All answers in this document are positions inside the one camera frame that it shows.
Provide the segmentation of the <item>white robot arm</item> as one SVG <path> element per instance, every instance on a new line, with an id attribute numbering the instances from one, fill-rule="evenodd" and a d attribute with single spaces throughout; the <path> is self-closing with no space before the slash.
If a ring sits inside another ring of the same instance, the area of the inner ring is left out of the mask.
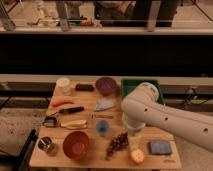
<path id="1" fill-rule="evenodd" d="M 163 129 L 213 152 L 213 117 L 159 104 L 157 87 L 139 84 L 121 102 L 122 120 L 130 132 L 146 124 Z"/>

